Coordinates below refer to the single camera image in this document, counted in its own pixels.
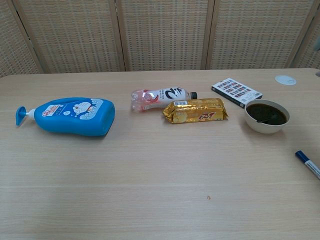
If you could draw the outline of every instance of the pink drink bottle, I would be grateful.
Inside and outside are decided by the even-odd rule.
[[[132,92],[132,108],[143,112],[153,108],[165,108],[173,101],[197,99],[197,93],[187,92],[181,87],[163,88],[158,90],[139,89]]]

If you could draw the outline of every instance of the black bottle cap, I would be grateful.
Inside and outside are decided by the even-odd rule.
[[[191,99],[197,99],[198,98],[198,95],[197,95],[197,93],[195,91],[190,92],[190,94],[191,94]]]

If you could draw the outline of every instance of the wicker panel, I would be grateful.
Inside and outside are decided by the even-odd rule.
[[[0,0],[0,77],[39,70],[6,0]]]
[[[298,68],[314,68],[320,69],[320,51],[314,50],[314,44],[320,36],[320,24],[318,23],[313,30],[310,40],[307,43],[306,49],[298,63]]]
[[[107,0],[19,2],[51,73],[120,70]]]
[[[283,68],[312,4],[220,0],[210,69]]]
[[[129,70],[200,69],[208,0],[121,0]]]

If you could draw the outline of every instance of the gold snack package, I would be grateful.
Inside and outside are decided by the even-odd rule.
[[[228,117],[220,98],[174,101],[163,110],[163,114],[172,124],[218,121]]]

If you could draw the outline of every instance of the white round object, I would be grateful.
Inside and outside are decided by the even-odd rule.
[[[249,113],[247,112],[247,107],[249,107],[250,105],[253,104],[265,104],[265,105],[269,105],[272,106],[276,109],[278,109],[280,112],[282,112],[287,121],[284,124],[281,125],[269,125],[269,124],[265,124],[262,122],[257,122],[256,119],[254,119],[253,117],[251,117],[249,115]],[[246,123],[250,126],[250,128],[252,128],[253,130],[262,133],[262,134],[273,134],[276,133],[278,131],[280,131],[285,125],[288,124],[289,120],[290,120],[290,114],[289,112],[281,105],[279,105],[278,103],[275,103],[273,101],[268,101],[268,100],[263,100],[263,99],[256,99],[256,100],[252,100],[250,102],[248,102],[245,105],[244,108],[244,119],[246,121]]]
[[[295,85],[297,81],[292,76],[278,75],[275,76],[275,80],[283,85]]]

